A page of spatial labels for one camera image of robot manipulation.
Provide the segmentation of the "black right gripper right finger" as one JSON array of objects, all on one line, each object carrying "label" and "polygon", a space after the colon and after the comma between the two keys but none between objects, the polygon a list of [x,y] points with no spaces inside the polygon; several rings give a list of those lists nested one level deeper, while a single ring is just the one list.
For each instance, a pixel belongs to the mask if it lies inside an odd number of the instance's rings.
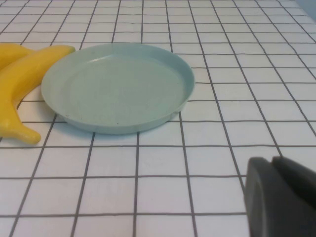
[{"label": "black right gripper right finger", "polygon": [[273,157],[272,166],[304,201],[316,200],[316,172],[286,157]]}]

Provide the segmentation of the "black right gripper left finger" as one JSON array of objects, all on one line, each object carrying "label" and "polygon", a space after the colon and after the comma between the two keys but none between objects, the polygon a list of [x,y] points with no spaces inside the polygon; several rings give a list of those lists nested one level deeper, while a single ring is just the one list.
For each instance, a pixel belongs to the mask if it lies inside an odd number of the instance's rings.
[{"label": "black right gripper left finger", "polygon": [[272,161],[249,159],[244,201],[252,237],[316,235],[316,201],[298,197]]}]

